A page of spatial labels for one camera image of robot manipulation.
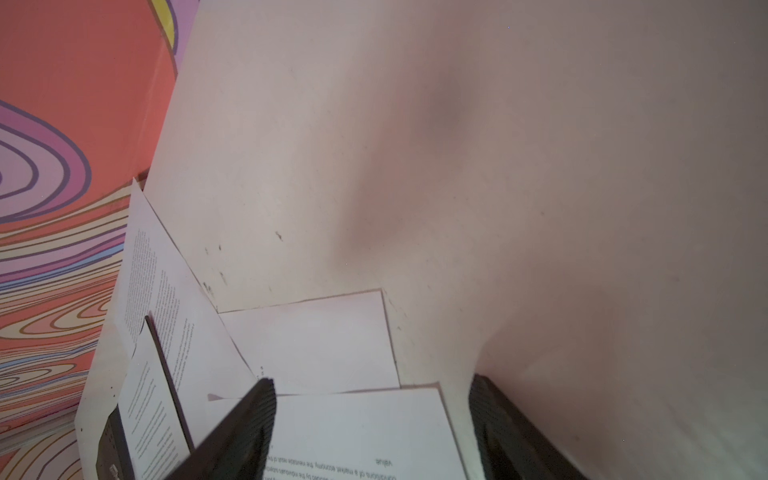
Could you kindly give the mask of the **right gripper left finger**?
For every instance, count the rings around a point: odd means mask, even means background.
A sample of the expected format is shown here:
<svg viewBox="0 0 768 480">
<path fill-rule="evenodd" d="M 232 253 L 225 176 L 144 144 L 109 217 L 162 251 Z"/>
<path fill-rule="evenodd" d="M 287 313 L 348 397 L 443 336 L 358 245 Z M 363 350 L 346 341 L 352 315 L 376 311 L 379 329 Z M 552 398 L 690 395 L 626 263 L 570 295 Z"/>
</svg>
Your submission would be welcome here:
<svg viewBox="0 0 768 480">
<path fill-rule="evenodd" d="M 262 378 L 168 477 L 261 480 L 276 413 L 274 382 Z"/>
</svg>

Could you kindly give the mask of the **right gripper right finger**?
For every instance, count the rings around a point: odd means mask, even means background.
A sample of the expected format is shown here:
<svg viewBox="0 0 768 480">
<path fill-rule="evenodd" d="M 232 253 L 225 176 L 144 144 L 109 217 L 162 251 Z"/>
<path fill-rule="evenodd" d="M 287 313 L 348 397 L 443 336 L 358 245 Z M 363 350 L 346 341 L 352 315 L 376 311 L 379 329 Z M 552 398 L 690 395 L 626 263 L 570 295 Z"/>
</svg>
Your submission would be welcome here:
<svg viewBox="0 0 768 480">
<path fill-rule="evenodd" d="M 468 403 L 487 479 L 586 479 L 488 377 L 473 376 Z"/>
</svg>

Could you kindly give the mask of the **printed paper sheet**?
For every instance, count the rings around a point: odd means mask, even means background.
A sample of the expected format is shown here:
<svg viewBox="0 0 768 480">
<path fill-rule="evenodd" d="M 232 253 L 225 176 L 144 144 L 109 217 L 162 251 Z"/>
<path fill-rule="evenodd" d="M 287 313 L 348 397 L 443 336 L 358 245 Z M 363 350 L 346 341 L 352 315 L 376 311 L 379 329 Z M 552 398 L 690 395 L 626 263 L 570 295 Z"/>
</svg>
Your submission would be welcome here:
<svg viewBox="0 0 768 480">
<path fill-rule="evenodd" d="M 216 309 L 136 183 L 130 188 L 111 311 L 127 354 L 134 351 L 144 317 L 154 320 L 195 445 L 215 428 L 206 418 L 209 397 L 241 398 L 255 385 Z"/>
<path fill-rule="evenodd" d="M 266 479 L 463 479 L 436 387 L 285 395 Z"/>
<path fill-rule="evenodd" d="M 118 400 L 136 479 L 165 479 L 190 455 L 162 360 L 150 326 L 144 325 Z"/>
<path fill-rule="evenodd" d="M 379 290 L 226 312 L 224 326 L 257 379 L 279 395 L 400 386 Z"/>
</svg>

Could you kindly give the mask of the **orange black file folder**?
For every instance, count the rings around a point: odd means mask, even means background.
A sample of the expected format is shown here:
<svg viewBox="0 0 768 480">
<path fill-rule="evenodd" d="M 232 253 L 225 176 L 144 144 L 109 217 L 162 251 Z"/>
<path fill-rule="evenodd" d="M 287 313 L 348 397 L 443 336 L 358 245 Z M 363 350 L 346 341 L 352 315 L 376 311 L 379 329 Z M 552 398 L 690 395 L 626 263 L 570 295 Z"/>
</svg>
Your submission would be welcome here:
<svg viewBox="0 0 768 480">
<path fill-rule="evenodd" d="M 186 436 L 187 442 L 189 444 L 190 454 L 191 454 L 194 449 L 194 446 L 191 439 L 191 435 L 189 433 L 189 428 L 184 418 L 180 400 L 178 398 L 178 394 L 176 392 L 176 388 L 174 386 L 174 382 L 171 377 L 171 373 L 167 365 L 165 355 L 162 350 L 159 334 L 158 334 L 154 319 L 150 314 L 144 317 L 139 334 L 144 325 L 150 326 L 154 339 L 157 342 L 158 349 L 161 351 L 161 354 L 163 356 L 163 360 L 162 360 L 163 368 L 167 375 L 168 380 L 171 382 L 171 388 L 173 390 L 173 398 L 177 405 L 179 418 L 181 420 L 183 431 Z M 128 455 L 127 442 L 125 439 L 125 434 L 123 431 L 120 412 L 118 408 L 118 401 L 115 409 L 107 417 L 107 421 L 105 423 L 101 438 L 99 440 L 97 460 L 96 460 L 96 471 L 97 471 L 97 477 L 99 479 L 136 479 L 133 477 L 133 470 L 132 470 L 129 455 Z"/>
</svg>

